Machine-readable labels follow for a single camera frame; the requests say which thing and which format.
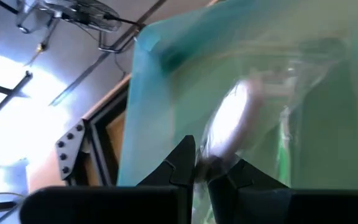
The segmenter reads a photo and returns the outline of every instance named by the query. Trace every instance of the bright light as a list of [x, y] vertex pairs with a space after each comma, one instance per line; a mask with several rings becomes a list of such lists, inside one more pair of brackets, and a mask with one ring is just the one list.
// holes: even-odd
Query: bright light
[[215, 156], [221, 156], [233, 138], [244, 114], [248, 91], [245, 82], [238, 82], [219, 106], [208, 134], [209, 148]]
[[33, 73], [33, 79], [22, 91], [31, 98], [15, 97], [0, 111], [0, 165], [8, 166], [23, 157], [30, 162], [43, 159], [69, 119], [63, 108], [48, 106], [65, 84], [39, 67], [30, 69], [0, 56], [0, 85], [15, 87], [26, 70]]

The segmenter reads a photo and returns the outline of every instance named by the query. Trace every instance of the black clamp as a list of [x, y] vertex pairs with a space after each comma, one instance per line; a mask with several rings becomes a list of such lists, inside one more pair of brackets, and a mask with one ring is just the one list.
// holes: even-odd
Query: black clamp
[[243, 159], [224, 172], [214, 161], [208, 182], [216, 223], [281, 223], [287, 217], [288, 187]]
[[185, 136], [164, 161], [137, 186], [156, 186], [177, 192], [178, 223], [191, 223], [196, 143], [193, 136]]
[[75, 173], [77, 167], [82, 166], [80, 160], [83, 154], [89, 153], [83, 147], [85, 133], [85, 121], [81, 120], [56, 142], [60, 176], [70, 185], [86, 184], [83, 173], [81, 175]]

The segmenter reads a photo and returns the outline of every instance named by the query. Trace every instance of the black metal bracket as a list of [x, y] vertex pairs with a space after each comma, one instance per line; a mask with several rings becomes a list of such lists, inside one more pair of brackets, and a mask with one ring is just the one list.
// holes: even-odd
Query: black metal bracket
[[2, 102], [0, 102], [0, 110], [6, 106], [12, 98], [15, 96], [20, 96], [22, 88], [31, 80], [31, 78], [32, 74], [29, 71], [26, 71], [22, 80], [13, 89], [0, 86], [0, 93], [6, 95]]
[[80, 120], [56, 143], [60, 175], [67, 185], [88, 185], [84, 163], [90, 158], [100, 186], [113, 186], [118, 175], [106, 126], [122, 114], [127, 105], [129, 85], [123, 86], [100, 109]]
[[82, 166], [83, 154], [89, 153], [83, 147], [85, 132], [85, 122], [81, 120], [56, 143], [60, 177], [69, 185], [87, 184], [86, 175], [77, 171]]
[[[216, 223], [243, 223], [244, 220], [253, 223], [252, 221], [255, 215], [252, 213], [253, 208], [248, 205], [251, 205], [250, 202], [254, 202], [254, 199], [248, 195], [242, 195], [244, 189], [252, 193], [287, 189], [286, 185], [264, 174], [243, 159], [240, 159], [231, 169], [226, 170], [223, 161], [216, 158], [211, 165], [210, 171], [207, 173], [207, 177], [208, 176], [212, 177], [208, 181], [208, 191]], [[265, 201], [260, 201], [260, 203], [254, 202], [255, 207], [264, 204], [264, 202]], [[279, 209], [275, 211], [279, 214], [283, 214]], [[264, 222], [261, 223], [269, 223], [267, 220], [271, 221], [276, 218], [274, 214], [270, 214], [270, 216], [267, 215], [266, 219], [263, 220]]]

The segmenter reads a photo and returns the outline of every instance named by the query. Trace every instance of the plastic wrap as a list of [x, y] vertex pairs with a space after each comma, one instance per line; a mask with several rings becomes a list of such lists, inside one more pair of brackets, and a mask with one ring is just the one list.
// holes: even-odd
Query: plastic wrap
[[[191, 134], [198, 159], [236, 153], [291, 187], [358, 189], [358, 1], [228, 0], [147, 26], [126, 115], [120, 185]], [[194, 223], [212, 221], [204, 188]]]

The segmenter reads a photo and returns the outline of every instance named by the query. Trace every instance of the bolt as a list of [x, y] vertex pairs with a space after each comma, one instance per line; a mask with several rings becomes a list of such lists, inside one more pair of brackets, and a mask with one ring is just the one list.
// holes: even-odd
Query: bolt
[[74, 134], [72, 134], [72, 133], [68, 133], [68, 134], [67, 134], [67, 139], [70, 140], [70, 139], [73, 139], [73, 137], [74, 137]]
[[67, 159], [67, 155], [64, 154], [64, 153], [60, 154], [60, 159], [61, 159], [61, 160]]
[[77, 125], [77, 127], [75, 127], [75, 129], [77, 129], [77, 131], [82, 131], [82, 129], [83, 129], [83, 127], [82, 127], [82, 125]]
[[63, 167], [62, 171], [63, 171], [64, 174], [67, 174], [68, 171], [70, 171], [70, 168], [68, 168], [68, 167]]
[[65, 145], [65, 143], [62, 142], [62, 141], [59, 141], [59, 142], [57, 143], [57, 146], [58, 146], [58, 147], [63, 147], [64, 145]]

